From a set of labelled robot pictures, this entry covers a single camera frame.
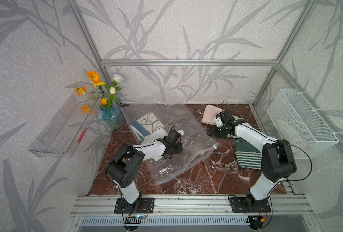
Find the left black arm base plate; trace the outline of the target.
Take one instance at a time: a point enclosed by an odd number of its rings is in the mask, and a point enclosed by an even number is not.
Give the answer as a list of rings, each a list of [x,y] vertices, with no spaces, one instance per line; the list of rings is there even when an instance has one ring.
[[[115,214],[131,213],[153,213],[155,198],[140,197],[134,203],[130,204],[123,198],[118,198],[115,204]]]

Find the light green towel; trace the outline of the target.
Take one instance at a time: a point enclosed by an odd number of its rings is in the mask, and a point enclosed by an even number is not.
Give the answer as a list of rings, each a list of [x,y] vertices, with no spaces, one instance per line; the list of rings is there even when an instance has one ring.
[[[223,121],[220,117],[215,119],[215,125],[212,127],[212,136],[220,139],[235,139],[238,138],[236,135],[236,127],[244,123],[242,118],[233,119],[232,121]]]

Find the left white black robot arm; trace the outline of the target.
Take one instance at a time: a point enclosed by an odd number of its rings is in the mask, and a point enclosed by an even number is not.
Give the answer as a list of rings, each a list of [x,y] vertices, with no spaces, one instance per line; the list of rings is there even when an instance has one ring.
[[[183,151],[181,138],[180,133],[172,133],[144,145],[127,142],[121,145],[106,166],[105,174],[117,185],[129,205],[137,204],[141,199],[134,180],[142,163],[152,158],[169,159],[175,154],[181,154]]]

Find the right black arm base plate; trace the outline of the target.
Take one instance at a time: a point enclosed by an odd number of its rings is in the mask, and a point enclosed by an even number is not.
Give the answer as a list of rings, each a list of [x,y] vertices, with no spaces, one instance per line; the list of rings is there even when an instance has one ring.
[[[257,201],[251,195],[238,197],[231,194],[228,196],[233,213],[271,213],[272,209],[268,199]]]

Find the blue patterned towel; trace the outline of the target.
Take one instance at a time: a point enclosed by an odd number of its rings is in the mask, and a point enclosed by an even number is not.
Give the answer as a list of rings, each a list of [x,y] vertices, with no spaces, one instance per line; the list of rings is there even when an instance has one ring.
[[[136,119],[130,128],[135,133],[136,138],[139,141],[143,141],[146,136],[155,133],[157,130],[164,128],[164,124],[153,113],[147,113],[144,116]]]

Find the clear plastic vacuum bag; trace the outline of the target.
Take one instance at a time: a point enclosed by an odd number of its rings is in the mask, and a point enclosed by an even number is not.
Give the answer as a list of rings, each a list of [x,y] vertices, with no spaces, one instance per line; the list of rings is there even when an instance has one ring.
[[[121,112],[138,144],[164,147],[161,155],[145,162],[158,185],[195,167],[219,147],[185,105],[129,105]]]

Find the green white striped towel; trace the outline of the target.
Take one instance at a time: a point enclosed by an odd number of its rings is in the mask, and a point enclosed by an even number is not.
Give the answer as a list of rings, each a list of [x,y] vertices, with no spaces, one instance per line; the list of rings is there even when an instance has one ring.
[[[239,138],[235,142],[235,155],[239,167],[261,170],[261,153],[246,140]]]

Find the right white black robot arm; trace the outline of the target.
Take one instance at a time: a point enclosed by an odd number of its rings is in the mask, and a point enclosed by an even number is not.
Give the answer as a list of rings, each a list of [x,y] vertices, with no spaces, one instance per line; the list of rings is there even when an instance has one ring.
[[[265,135],[243,120],[232,121],[221,127],[212,125],[207,131],[207,135],[221,139],[238,136],[260,152],[262,174],[246,194],[247,199],[253,201],[268,199],[272,190],[297,170],[293,151],[288,141],[277,140]]]

